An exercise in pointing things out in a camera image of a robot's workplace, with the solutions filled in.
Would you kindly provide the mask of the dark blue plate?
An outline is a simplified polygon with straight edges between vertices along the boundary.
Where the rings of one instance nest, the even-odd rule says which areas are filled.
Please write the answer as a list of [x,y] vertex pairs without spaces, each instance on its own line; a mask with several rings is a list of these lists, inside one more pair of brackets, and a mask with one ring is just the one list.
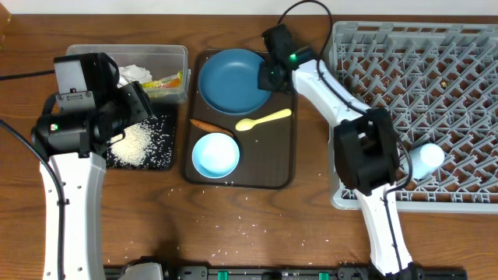
[[271,92],[258,88],[263,57],[245,49],[228,49],[211,56],[201,67],[198,90],[205,102],[230,115],[245,115],[263,106]]

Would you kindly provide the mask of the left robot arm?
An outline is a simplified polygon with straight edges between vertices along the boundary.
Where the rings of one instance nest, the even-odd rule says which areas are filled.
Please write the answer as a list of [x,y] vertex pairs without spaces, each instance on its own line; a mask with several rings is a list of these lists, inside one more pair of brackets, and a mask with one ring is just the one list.
[[104,279],[100,210],[111,139],[152,116],[139,82],[105,53],[54,59],[58,92],[31,131],[46,199],[45,279]]

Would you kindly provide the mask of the light blue cup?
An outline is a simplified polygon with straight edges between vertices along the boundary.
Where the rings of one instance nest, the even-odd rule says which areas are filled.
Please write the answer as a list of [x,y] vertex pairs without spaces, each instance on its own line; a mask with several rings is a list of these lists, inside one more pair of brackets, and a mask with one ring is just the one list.
[[433,143],[421,145],[409,152],[412,160],[412,178],[424,179],[443,165],[444,151]]

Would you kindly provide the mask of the light blue bowl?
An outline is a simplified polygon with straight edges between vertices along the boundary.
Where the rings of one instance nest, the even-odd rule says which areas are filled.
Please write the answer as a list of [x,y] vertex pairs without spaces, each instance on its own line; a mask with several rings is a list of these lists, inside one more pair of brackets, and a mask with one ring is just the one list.
[[240,148],[229,135],[209,133],[195,143],[191,159],[194,168],[203,177],[219,179],[236,169],[240,161]]

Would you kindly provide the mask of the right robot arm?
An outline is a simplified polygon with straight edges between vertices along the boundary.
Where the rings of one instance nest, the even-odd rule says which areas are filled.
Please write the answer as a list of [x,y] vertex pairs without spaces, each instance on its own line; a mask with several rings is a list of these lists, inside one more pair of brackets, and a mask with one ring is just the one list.
[[299,93],[328,122],[333,130],[334,170],[360,204],[372,265],[386,279],[408,279],[412,257],[395,204],[399,154],[390,113],[355,98],[318,54],[297,46],[285,24],[261,36],[268,59],[259,68],[259,88]]

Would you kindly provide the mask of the white tissue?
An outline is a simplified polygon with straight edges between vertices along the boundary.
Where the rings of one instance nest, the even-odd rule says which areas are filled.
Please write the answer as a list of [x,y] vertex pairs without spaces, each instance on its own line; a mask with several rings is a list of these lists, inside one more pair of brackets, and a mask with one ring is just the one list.
[[131,82],[140,82],[141,84],[151,82],[153,76],[150,71],[146,68],[139,67],[137,65],[129,65],[125,67],[120,67],[119,69],[119,81],[117,84],[118,88],[126,86]]

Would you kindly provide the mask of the yellow green snack wrapper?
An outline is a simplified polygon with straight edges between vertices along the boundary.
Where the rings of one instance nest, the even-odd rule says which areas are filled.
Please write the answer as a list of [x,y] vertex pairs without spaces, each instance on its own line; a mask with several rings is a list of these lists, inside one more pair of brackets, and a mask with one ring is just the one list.
[[142,84],[144,88],[177,88],[183,82],[183,72],[179,71],[175,75],[171,75],[159,80],[145,82]]

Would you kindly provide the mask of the yellow plastic spoon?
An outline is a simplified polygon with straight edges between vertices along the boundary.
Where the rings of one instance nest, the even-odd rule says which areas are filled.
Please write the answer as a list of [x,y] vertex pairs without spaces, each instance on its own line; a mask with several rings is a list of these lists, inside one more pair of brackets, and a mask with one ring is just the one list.
[[275,121],[278,119],[289,117],[291,114],[292,114],[292,111],[289,108],[286,108],[286,109],[276,111],[276,112],[269,114],[267,116],[260,117],[258,119],[244,118],[236,123],[235,129],[237,131],[249,131],[254,126],[256,126],[258,124],[262,124],[265,122]]

